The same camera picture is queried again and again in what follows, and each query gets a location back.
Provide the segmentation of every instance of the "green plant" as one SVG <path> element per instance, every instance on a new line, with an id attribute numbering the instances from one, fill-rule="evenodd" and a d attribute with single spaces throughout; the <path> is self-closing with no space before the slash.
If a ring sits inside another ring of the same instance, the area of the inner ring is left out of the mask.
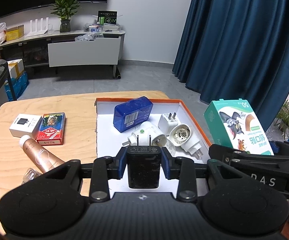
<path id="1" fill-rule="evenodd" d="M 276 118 L 277 120 L 274 125 L 279 126 L 279 129 L 283 132 L 284 139 L 286 139 L 286 134 L 289 136 L 289 101 L 288 100 L 286 100 L 283 103 Z"/>
<path id="2" fill-rule="evenodd" d="M 52 5 L 54 10 L 51 14 L 55 14 L 61 18 L 61 20 L 69 20 L 71 16 L 75 15 L 78 5 L 78 0 L 54 0 Z"/>

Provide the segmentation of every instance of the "green box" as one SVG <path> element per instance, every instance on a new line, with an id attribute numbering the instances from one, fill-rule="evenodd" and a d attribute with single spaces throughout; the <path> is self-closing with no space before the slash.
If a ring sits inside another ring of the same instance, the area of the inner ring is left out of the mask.
<path id="1" fill-rule="evenodd" d="M 117 11 L 98 11 L 98 22 L 100 25 L 117 24 Z"/>
<path id="2" fill-rule="evenodd" d="M 251 154 L 273 155 L 248 100 L 212 101 L 204 113 L 214 143 Z"/>

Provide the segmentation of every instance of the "cabinet drawer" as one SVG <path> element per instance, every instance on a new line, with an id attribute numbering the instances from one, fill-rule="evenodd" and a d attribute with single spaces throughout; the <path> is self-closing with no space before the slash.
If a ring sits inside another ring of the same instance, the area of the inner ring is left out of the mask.
<path id="1" fill-rule="evenodd" d="M 121 38 L 96 38 L 94 41 L 49 43 L 50 67 L 70 65 L 116 65 Z"/>

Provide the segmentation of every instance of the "blue package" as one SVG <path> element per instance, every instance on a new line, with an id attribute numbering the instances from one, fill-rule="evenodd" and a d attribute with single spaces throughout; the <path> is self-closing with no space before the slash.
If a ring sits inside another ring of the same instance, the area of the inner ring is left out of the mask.
<path id="1" fill-rule="evenodd" d="M 148 120 L 153 104 L 146 97 L 131 99 L 114 108 L 113 125 L 124 132 Z"/>
<path id="2" fill-rule="evenodd" d="M 22 95 L 22 93 L 25 91 L 27 86 L 29 85 L 28 75 L 24 71 L 18 79 L 11 78 L 11 82 L 12 82 L 12 87 L 13 87 L 15 96 L 18 99 Z M 9 83 L 6 83 L 4 87 L 5 87 L 6 94 L 8 96 L 9 101 L 13 101 Z"/>

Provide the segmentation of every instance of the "hand cream tube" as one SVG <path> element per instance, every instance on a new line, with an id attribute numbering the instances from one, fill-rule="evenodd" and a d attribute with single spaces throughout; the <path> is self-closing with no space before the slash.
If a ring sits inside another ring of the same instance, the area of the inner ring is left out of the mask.
<path id="1" fill-rule="evenodd" d="M 43 148 L 29 135 L 23 135 L 19 145 L 42 173 L 46 173 L 64 163 L 63 160 Z"/>

